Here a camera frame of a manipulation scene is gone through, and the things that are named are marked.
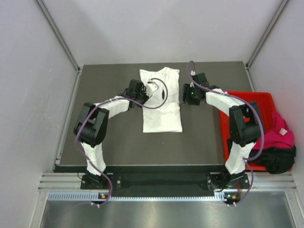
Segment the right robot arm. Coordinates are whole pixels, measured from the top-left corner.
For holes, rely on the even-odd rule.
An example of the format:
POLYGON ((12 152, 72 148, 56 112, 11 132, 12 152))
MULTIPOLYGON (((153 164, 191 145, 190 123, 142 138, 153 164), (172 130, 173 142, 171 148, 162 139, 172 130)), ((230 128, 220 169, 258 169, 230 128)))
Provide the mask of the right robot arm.
POLYGON ((199 105, 205 101, 228 117, 232 146, 220 175, 223 185, 233 188, 244 175, 245 161, 256 141, 264 134, 258 104, 210 85, 204 73, 191 71, 190 77, 192 82, 183 86, 182 101, 189 105, 199 105))

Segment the white t shirt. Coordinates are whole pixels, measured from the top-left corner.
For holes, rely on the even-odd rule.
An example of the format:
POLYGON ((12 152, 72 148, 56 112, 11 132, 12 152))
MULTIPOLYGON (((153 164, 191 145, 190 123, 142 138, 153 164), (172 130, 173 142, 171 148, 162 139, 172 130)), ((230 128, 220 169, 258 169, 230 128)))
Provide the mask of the white t shirt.
POLYGON ((140 78, 145 86, 153 78, 159 88, 145 103, 147 107, 158 109, 143 109, 144 133, 181 133, 181 113, 179 102, 179 75, 178 69, 164 67, 153 72, 140 70, 140 78))

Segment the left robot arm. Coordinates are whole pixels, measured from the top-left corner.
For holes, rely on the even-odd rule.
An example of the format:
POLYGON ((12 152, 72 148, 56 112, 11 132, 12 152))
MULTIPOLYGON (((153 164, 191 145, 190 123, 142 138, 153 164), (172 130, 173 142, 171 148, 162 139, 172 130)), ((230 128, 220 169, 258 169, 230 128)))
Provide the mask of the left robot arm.
POLYGON ((101 173, 106 168, 102 142, 105 139, 108 120, 132 108, 133 102, 130 99, 140 104, 149 99, 143 82, 131 80, 129 87, 122 94, 104 104, 85 103, 74 127, 74 134, 78 137, 87 160, 87 169, 82 180, 92 183, 97 188, 105 187, 108 182, 108 177, 101 173))

